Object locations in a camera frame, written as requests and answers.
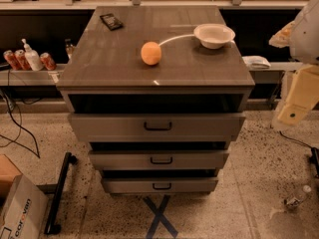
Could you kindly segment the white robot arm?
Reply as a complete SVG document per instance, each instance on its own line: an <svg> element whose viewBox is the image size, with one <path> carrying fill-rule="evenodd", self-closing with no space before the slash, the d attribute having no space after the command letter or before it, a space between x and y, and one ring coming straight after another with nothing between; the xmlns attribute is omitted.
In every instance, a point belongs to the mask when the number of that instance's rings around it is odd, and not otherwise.
<svg viewBox="0 0 319 239"><path fill-rule="evenodd" d="M274 128L282 130L299 124L319 103L319 0L309 0L269 44L288 47L291 57L303 64L292 74L289 92L272 121Z"/></svg>

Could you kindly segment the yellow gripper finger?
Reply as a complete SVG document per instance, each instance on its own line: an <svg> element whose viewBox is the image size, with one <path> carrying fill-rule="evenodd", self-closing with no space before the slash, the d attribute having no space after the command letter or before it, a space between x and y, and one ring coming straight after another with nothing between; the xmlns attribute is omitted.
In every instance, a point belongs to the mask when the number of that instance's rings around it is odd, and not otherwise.
<svg viewBox="0 0 319 239"><path fill-rule="evenodd" d="M294 24L295 22L291 21L287 25L285 25L281 30L279 30L270 38L269 44L276 48L288 47L291 31L294 27Z"/></svg>
<svg viewBox="0 0 319 239"><path fill-rule="evenodd" d="M298 125L319 103L319 66L308 64L288 72L281 98L271 122L276 130Z"/></svg>

